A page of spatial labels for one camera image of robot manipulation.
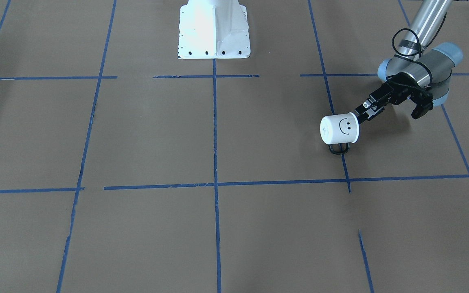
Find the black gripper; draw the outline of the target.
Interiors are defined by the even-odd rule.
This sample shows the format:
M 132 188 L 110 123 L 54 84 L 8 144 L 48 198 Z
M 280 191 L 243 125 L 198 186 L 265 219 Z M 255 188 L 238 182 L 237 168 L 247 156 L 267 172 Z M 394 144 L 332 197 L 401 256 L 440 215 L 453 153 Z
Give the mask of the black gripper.
M 370 94 L 354 111 L 358 124 L 370 121 L 381 114 L 387 104 L 399 105 L 408 98 L 416 105 L 411 113 L 413 119 L 419 119 L 433 110 L 432 96 L 410 75 L 401 72 L 387 76 L 387 80 Z

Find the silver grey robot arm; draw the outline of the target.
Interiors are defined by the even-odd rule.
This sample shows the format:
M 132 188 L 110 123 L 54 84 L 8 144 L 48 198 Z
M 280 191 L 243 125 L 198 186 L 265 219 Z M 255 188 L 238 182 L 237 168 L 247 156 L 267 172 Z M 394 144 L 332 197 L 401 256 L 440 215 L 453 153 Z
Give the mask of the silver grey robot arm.
M 377 75 L 382 85 L 355 109 L 358 123 L 370 121 L 388 104 L 399 105 L 406 100 L 415 104 L 411 113 L 419 119 L 443 104 L 448 98 L 452 69 L 463 60 L 463 52 L 451 42 L 430 45 L 441 31 L 450 0 L 425 0 L 415 18 L 404 28 L 405 36 L 396 44 L 392 58 L 384 60 Z

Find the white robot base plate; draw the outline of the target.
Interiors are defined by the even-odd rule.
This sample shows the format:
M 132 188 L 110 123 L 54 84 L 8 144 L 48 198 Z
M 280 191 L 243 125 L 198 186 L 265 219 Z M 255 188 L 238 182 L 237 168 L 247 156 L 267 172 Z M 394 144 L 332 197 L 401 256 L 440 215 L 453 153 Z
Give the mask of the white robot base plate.
M 179 17 L 179 59 L 251 56 L 248 11 L 238 0 L 189 0 Z

